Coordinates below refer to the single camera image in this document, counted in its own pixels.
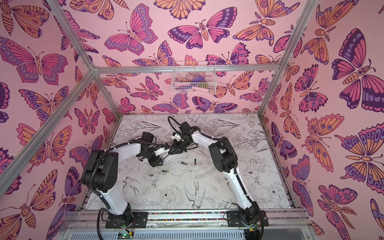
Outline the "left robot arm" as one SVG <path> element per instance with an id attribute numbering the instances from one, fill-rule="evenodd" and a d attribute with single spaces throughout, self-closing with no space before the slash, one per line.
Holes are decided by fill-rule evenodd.
<path id="1" fill-rule="evenodd" d="M 119 161 L 139 157 L 148 160 L 152 167 L 162 163 L 161 155 L 167 152 L 169 146 L 156 144 L 153 138 L 152 134 L 145 132 L 140 139 L 106 150 L 91 151 L 82 175 L 82 184 L 100 198 L 108 213 L 121 217 L 128 212 L 129 203 L 116 187 Z"/>

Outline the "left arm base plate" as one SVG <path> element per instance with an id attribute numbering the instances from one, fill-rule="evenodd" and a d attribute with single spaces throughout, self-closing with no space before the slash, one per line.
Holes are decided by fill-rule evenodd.
<path id="1" fill-rule="evenodd" d="M 148 222 L 148 212 L 129 212 L 125 215 L 109 214 L 105 228 L 106 229 L 125 229 L 127 227 L 134 229 L 144 229 Z"/>

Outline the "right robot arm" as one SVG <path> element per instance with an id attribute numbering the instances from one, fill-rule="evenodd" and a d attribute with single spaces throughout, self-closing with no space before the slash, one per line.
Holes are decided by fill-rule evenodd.
<path id="1" fill-rule="evenodd" d="M 236 197 L 236 204 L 242 221 L 247 226 L 258 225 L 260 228 L 267 225 L 267 217 L 258 203 L 253 199 L 246 188 L 238 165 L 238 155 L 226 137 L 211 137 L 203 133 L 199 127 L 190 126 L 187 122 L 177 123 L 172 135 L 172 155 L 187 152 L 189 146 L 207 148 L 210 152 L 215 168 L 223 173 Z"/>

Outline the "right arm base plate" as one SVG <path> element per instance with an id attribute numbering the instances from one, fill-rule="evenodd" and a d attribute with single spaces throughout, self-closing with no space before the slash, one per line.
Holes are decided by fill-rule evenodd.
<path id="1" fill-rule="evenodd" d="M 246 223 L 246 217 L 242 217 L 240 211 L 227 211 L 226 219 L 229 227 L 264 227 L 269 226 L 268 217 L 265 211 L 260 211 L 260 213 L 256 216 L 257 222 L 249 224 Z"/>

